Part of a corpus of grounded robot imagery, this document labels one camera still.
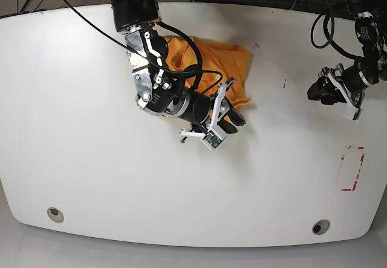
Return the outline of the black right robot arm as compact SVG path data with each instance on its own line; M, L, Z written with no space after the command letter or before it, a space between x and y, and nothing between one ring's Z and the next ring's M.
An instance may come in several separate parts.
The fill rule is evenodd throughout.
M189 129L180 132L182 139L198 137L212 148L246 124L226 97L234 77L223 82L222 73L206 70L194 40L162 22L157 0L109 1L115 28L125 37L123 47L128 52L140 109L189 122ZM182 70L172 66L172 45L158 34L155 25L175 33L193 53Z

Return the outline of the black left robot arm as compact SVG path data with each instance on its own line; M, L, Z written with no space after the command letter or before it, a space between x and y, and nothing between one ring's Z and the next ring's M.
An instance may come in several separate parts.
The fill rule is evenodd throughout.
M335 11L346 7L354 17L357 40L362 46L362 56L345 51L333 40ZM323 32L339 54L353 60L353 65L344 68L323 68L318 80L312 84L307 97L324 105L347 103L360 110L365 90L381 80L386 80L386 0L344 0L319 15L323 19Z

